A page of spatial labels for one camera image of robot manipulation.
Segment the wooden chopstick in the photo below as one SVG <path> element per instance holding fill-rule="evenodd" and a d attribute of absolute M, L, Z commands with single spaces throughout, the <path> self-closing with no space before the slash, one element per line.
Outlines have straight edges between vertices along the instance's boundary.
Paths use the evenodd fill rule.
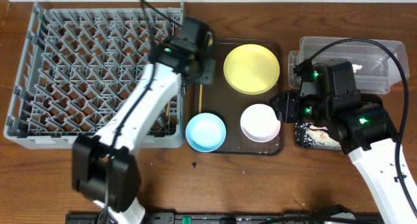
<path fill-rule="evenodd" d="M 202 112 L 202 102 L 203 102 L 203 84 L 199 85 L 199 103 L 198 103 L 198 113 Z"/>
<path fill-rule="evenodd" d="M 167 107 L 166 107 L 166 114 L 165 114 L 165 116 L 167 117 L 167 118 L 169 118 L 169 114 L 170 114 L 170 101 L 167 103 Z"/>

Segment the dark brown serving tray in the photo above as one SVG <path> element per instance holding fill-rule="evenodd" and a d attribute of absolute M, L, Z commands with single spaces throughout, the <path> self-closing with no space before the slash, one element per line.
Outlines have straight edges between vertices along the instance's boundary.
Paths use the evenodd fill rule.
<path fill-rule="evenodd" d="M 279 78 L 277 83 L 268 91 L 249 95 L 238 92 L 225 79 L 223 63 L 228 53 L 234 48 L 244 44 L 257 44 L 269 49 L 282 61 L 281 46 L 267 39 L 249 38 L 218 38 L 214 44 L 212 58 L 216 61 L 214 83 L 203 85 L 202 113 L 213 113 L 219 116 L 225 123 L 227 135 L 215 154 L 274 156 L 284 146 L 284 128 L 271 141 L 257 143 L 248 139 L 240 128 L 240 117 L 243 111 L 253 104 L 269 104 L 269 100 L 283 90 L 283 80 Z M 198 114 L 199 85 L 194 86 L 193 104 L 190 110 L 191 116 Z"/>

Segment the clear plastic waste bin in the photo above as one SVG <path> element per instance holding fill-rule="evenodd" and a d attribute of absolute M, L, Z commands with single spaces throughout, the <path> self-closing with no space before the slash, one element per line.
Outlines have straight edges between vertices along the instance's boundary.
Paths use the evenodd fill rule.
<path fill-rule="evenodd" d="M 300 88 L 300 78 L 293 72 L 293 66 L 301 63 L 321 48 L 340 37 L 305 36 L 300 39 L 298 51 L 291 51 L 288 56 L 288 80 L 292 89 Z M 387 94 L 391 86 L 401 81 L 395 62 L 379 47 L 365 42 L 346 42 L 333 46 L 313 59 L 319 63 L 329 59 L 347 59 L 352 64 L 362 65 L 354 72 L 356 86 L 361 92 Z"/>

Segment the white bowl with food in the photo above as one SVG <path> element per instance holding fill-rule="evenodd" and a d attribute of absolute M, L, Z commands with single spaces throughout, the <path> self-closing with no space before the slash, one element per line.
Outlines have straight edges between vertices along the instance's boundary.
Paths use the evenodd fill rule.
<path fill-rule="evenodd" d="M 281 122 L 269 105 L 253 104 L 243 111 L 240 128 L 248 139 L 257 143 L 266 143 L 279 134 Z"/>

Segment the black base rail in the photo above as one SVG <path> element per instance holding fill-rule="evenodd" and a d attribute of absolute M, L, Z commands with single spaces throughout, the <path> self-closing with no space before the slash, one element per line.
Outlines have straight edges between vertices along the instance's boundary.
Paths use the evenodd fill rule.
<path fill-rule="evenodd" d="M 141 221 L 144 224 L 217 224 L 217 223 L 339 223 L 340 219 L 357 221 L 350 210 L 336 205 L 319 211 L 290 211 L 278 215 L 257 214 L 180 214 L 175 212 L 151 212 Z"/>

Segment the grey dishwasher rack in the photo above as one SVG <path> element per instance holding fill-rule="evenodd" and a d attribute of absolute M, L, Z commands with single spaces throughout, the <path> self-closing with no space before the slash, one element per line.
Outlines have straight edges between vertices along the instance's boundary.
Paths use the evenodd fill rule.
<path fill-rule="evenodd" d="M 151 25 L 158 42 L 179 31 L 183 6 L 56 8 L 35 3 L 4 136 L 25 148 L 70 148 L 116 115 L 148 61 Z"/>

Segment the light blue bowl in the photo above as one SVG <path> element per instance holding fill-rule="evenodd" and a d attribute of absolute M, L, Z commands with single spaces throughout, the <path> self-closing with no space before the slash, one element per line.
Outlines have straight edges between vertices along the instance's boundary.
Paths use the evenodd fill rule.
<path fill-rule="evenodd" d="M 198 152 L 213 152 L 221 147 L 227 135 L 223 120 L 212 113 L 200 113 L 186 126 L 186 140 Z"/>

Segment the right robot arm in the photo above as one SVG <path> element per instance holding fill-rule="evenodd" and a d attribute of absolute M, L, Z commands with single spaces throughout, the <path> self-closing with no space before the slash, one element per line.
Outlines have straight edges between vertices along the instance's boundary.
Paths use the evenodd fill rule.
<path fill-rule="evenodd" d="M 278 120 L 325 127 L 365 180 L 385 223 L 415 223 L 410 202 L 416 184 L 402 150 L 399 134 L 375 94 L 356 87 L 354 69 L 346 59 L 330 59 L 295 67 L 300 91 L 283 91 L 270 99 Z"/>

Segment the yellow plate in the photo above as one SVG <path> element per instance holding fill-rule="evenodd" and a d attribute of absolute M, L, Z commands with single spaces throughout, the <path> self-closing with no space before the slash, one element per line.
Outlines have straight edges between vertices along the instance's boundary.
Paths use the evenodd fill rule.
<path fill-rule="evenodd" d="M 280 76 L 277 57 L 266 47 L 244 44 L 230 51 L 223 63 L 226 81 L 238 92 L 250 95 L 270 90 Z"/>

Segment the spilled food scraps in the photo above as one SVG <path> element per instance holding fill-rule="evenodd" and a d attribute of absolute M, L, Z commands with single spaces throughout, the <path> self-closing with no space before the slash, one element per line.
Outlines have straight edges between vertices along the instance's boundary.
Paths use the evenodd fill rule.
<path fill-rule="evenodd" d="M 295 142 L 301 148 L 341 150 L 341 145 L 330 138 L 326 127 L 316 127 L 309 122 L 295 124 Z"/>

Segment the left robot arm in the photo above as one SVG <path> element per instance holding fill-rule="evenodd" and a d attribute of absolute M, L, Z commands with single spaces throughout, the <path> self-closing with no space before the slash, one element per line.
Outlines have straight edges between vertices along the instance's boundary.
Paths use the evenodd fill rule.
<path fill-rule="evenodd" d="M 102 205 L 94 223 L 141 223 L 145 209 L 136 158 L 161 110 L 184 82 L 211 82 L 209 53 L 214 31 L 186 17 L 180 32 L 151 48 L 149 63 L 116 115 L 92 137 L 81 135 L 72 146 L 72 187 Z"/>

